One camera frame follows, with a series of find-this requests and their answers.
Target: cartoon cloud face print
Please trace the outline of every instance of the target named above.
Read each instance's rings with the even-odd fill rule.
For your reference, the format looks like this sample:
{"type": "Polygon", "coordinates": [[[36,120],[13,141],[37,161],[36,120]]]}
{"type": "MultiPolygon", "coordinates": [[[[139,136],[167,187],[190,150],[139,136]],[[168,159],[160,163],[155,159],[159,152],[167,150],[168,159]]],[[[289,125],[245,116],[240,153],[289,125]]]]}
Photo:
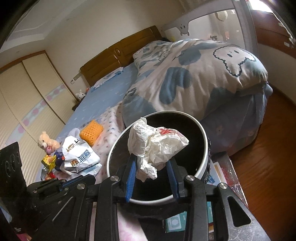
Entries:
{"type": "Polygon", "coordinates": [[[253,55],[235,46],[224,46],[216,49],[213,55],[215,58],[222,60],[228,72],[235,77],[241,75],[241,65],[246,62],[247,59],[254,62],[256,61],[253,55]]]}

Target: plush toy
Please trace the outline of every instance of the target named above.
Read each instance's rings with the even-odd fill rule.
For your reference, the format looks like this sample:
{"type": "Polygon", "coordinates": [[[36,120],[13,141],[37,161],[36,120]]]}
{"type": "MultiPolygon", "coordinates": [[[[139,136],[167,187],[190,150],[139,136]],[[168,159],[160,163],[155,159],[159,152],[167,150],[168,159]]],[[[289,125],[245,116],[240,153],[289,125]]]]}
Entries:
{"type": "Polygon", "coordinates": [[[76,96],[78,96],[79,100],[82,100],[85,97],[85,94],[81,92],[81,90],[79,90],[79,93],[75,94],[76,96]]]}
{"type": "Polygon", "coordinates": [[[38,139],[38,146],[42,148],[47,155],[50,155],[60,147],[60,144],[56,140],[50,139],[48,134],[43,131],[38,139]]]}

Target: metal bolt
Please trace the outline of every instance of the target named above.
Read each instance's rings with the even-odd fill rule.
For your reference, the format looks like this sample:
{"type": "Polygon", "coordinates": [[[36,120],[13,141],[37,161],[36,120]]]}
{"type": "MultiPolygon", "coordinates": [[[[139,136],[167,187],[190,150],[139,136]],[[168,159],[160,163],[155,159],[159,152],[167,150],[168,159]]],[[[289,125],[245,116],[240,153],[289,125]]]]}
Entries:
{"type": "Polygon", "coordinates": [[[119,180],[119,177],[118,176],[112,176],[110,177],[110,180],[113,181],[113,182],[116,182],[119,180]]]}
{"type": "Polygon", "coordinates": [[[78,185],[77,185],[77,189],[79,189],[79,190],[82,190],[82,189],[84,189],[85,188],[85,184],[84,183],[79,183],[78,185]]]}
{"type": "Polygon", "coordinates": [[[188,175],[188,176],[186,176],[186,180],[187,180],[187,181],[193,181],[194,179],[195,179],[195,177],[192,176],[192,175],[188,175]]]}
{"type": "Polygon", "coordinates": [[[226,188],[228,188],[228,185],[226,183],[219,183],[219,187],[221,189],[226,189],[226,188]]]}

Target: crumpled paper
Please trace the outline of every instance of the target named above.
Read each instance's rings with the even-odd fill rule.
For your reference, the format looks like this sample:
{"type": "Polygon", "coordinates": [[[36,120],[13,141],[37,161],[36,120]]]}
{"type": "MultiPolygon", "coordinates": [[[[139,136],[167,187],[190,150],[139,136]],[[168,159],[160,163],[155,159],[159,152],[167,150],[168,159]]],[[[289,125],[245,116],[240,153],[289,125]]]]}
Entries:
{"type": "Polygon", "coordinates": [[[142,182],[147,178],[156,179],[157,171],[188,143],[179,131],[149,126],[146,118],[141,117],[131,127],[128,137],[128,150],[138,157],[136,177],[142,182]]]}

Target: ceiling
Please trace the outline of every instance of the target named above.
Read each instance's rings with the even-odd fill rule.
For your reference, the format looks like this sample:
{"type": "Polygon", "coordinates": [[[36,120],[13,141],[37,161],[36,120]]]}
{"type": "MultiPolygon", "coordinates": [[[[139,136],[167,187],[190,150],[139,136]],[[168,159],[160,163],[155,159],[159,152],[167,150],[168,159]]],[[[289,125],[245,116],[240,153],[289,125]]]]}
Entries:
{"type": "Polygon", "coordinates": [[[75,17],[90,0],[39,0],[16,24],[0,53],[44,40],[59,24],[75,17]]]}

